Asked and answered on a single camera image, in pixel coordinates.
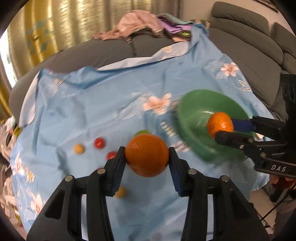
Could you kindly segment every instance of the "green plastic bowl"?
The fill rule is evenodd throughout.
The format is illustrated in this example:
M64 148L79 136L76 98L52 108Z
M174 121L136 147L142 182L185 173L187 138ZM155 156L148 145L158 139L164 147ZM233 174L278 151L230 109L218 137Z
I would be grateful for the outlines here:
M207 123L212 114L227 113L231 118L248 119L248 115L231 98L210 90L193 90L180 100L176 119L177 132L191 149L208 162L245 161L241 150L218 145L210 137Z

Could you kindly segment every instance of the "bright window light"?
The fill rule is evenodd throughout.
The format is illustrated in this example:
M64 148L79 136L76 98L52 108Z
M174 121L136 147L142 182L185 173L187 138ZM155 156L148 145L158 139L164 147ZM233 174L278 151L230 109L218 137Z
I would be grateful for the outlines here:
M5 30L4 34L0 38L0 55L4 65L4 69L8 78L9 83L14 87L17 77L13 70L12 62L9 55L9 43L8 43L8 33Z

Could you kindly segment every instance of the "metal screw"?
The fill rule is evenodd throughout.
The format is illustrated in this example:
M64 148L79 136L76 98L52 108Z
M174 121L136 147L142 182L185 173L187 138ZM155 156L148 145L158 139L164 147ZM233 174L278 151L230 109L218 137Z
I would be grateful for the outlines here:
M224 182L229 182L229 180L230 180L230 178L228 176L222 176L221 179Z
M99 168L96 172L98 174L104 174L106 172L106 170L104 168Z
M190 175L195 175L195 174L197 174L197 170L195 170L195 169L189 169L189 170L188 170L188 173L189 173Z
M72 181L72 179L73 179L72 176L66 176L66 177L65 177L65 181L66 181L66 182Z

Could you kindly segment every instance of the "white wall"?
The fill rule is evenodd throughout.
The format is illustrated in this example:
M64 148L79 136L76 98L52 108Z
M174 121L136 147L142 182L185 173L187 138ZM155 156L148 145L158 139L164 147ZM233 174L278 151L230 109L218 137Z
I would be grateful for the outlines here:
M184 11L183 19L204 19L210 20L211 10L215 2L218 0L183 0L184 1ZM220 0L223 2L228 2L246 9L249 9L253 12L259 13L264 16L268 22L269 26L273 23L278 22L280 25L284 26L290 32L293 33L289 24L285 18L281 15L280 12L276 13L275 11L269 9L265 5L256 2L254 0Z

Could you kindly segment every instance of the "sheer curtain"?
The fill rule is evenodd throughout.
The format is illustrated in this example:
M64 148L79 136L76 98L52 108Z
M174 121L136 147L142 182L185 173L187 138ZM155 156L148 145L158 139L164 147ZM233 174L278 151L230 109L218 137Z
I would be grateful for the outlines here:
M8 27L17 78L62 49L109 31L133 9L179 17L181 0L30 0Z

